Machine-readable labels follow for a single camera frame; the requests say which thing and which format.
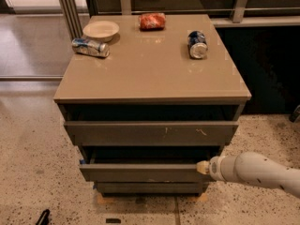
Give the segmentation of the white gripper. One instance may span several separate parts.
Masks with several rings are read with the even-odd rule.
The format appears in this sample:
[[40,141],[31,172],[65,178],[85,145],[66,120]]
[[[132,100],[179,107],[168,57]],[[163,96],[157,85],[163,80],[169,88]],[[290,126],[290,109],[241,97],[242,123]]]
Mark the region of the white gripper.
[[236,156],[212,157],[210,161],[200,161],[196,164],[196,170],[201,174],[210,174],[216,181],[238,182],[234,163]]

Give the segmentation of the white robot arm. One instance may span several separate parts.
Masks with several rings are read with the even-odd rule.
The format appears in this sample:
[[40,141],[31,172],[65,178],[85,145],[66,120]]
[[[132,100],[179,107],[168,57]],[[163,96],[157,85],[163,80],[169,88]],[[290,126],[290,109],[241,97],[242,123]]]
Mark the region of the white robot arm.
[[198,162],[196,170],[216,181],[277,188],[300,198],[300,170],[283,166],[255,152],[212,157],[209,161]]

